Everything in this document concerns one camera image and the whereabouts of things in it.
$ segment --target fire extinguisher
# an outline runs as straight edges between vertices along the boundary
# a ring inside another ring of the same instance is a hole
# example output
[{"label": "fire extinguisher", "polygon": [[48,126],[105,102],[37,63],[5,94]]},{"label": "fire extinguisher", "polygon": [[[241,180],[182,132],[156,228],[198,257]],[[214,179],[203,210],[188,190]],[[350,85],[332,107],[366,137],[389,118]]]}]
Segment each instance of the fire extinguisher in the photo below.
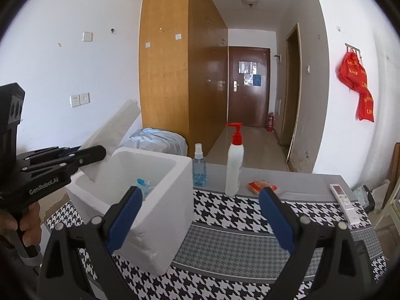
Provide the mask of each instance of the fire extinguisher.
[{"label": "fire extinguisher", "polygon": [[268,126],[267,131],[272,132],[274,130],[275,113],[269,113],[268,115]]}]

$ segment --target human hand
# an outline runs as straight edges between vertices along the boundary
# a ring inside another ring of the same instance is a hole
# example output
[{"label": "human hand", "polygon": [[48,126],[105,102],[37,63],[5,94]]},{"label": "human hand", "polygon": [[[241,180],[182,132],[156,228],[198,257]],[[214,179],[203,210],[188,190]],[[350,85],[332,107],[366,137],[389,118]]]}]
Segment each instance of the human hand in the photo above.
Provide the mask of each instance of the human hand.
[{"label": "human hand", "polygon": [[[42,240],[41,219],[39,211],[41,206],[38,202],[29,205],[29,212],[19,222],[19,228],[24,231],[22,241],[26,247],[39,245]],[[15,218],[8,212],[0,209],[0,234],[5,235],[6,230],[17,230],[18,224]]]}]

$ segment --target table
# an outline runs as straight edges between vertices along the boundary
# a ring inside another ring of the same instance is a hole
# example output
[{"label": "table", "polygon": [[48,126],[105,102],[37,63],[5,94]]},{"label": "table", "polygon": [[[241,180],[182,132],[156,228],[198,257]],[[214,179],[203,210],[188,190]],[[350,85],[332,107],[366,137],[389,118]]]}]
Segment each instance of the table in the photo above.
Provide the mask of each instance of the table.
[{"label": "table", "polygon": [[[223,194],[226,167],[207,165],[207,184],[194,190],[195,220],[167,273],[150,275],[119,255],[113,255],[127,283],[140,299],[262,299],[283,269],[288,252],[281,249],[271,226],[261,216],[258,199],[246,184],[264,179],[281,189],[279,196],[298,214],[313,221],[333,225],[344,220],[329,190],[341,184],[360,214],[361,223],[351,230],[354,240],[364,240],[378,280],[386,268],[382,249],[361,205],[340,176],[291,173],[243,168],[236,197]],[[79,214],[65,204],[48,221],[81,224]],[[96,274],[85,250],[79,251],[89,280]],[[321,250],[315,251],[297,299],[307,295],[318,267]]]}]

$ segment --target air conditioner remote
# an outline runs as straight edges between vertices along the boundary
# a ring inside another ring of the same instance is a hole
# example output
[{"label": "air conditioner remote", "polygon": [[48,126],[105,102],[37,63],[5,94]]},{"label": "air conditioner remote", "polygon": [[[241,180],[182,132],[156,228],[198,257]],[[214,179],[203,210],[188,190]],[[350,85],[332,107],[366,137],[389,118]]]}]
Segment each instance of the air conditioner remote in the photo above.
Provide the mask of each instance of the air conditioner remote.
[{"label": "air conditioner remote", "polygon": [[350,225],[353,226],[360,223],[360,217],[356,212],[356,208],[350,202],[343,188],[339,184],[330,184],[329,186]]}]

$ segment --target blue gripper pad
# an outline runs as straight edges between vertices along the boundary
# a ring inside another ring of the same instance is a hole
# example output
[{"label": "blue gripper pad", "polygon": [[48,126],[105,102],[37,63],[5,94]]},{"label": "blue gripper pad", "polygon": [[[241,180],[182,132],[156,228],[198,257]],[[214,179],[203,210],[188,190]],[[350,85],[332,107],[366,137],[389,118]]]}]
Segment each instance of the blue gripper pad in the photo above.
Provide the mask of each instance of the blue gripper pad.
[{"label": "blue gripper pad", "polygon": [[259,192],[258,200],[261,214],[267,219],[268,223],[272,227],[279,245],[292,254],[296,248],[295,243],[293,242],[293,229],[283,216],[282,212],[278,209],[271,196],[269,196],[266,188],[263,188]]},{"label": "blue gripper pad", "polygon": [[134,189],[132,196],[127,200],[125,206],[119,212],[119,215],[114,220],[109,228],[107,250],[110,254],[117,249],[120,249],[132,223],[134,222],[143,202],[143,195],[140,188],[132,186],[129,190]]}]

